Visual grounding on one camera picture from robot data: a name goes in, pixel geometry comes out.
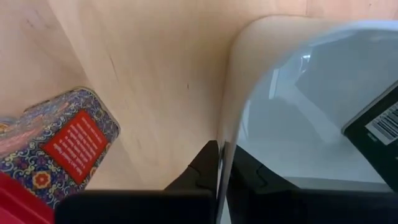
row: barcode sticker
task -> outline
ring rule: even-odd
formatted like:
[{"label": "barcode sticker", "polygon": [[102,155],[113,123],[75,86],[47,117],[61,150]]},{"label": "barcode sticker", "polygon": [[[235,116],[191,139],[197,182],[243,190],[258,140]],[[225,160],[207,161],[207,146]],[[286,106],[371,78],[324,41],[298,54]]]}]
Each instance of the barcode sticker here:
[{"label": "barcode sticker", "polygon": [[398,102],[374,118],[365,127],[385,145],[398,139]]}]

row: light wood tabletop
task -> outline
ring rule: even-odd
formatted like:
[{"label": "light wood tabletop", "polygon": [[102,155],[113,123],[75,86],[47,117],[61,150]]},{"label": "light wood tabletop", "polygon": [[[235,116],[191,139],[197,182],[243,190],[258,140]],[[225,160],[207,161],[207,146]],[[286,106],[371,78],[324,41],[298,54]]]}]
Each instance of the light wood tabletop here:
[{"label": "light wood tabletop", "polygon": [[90,189],[161,189],[216,139],[229,48],[274,15],[395,19],[396,0],[0,0],[0,115],[85,85],[121,124]]}]

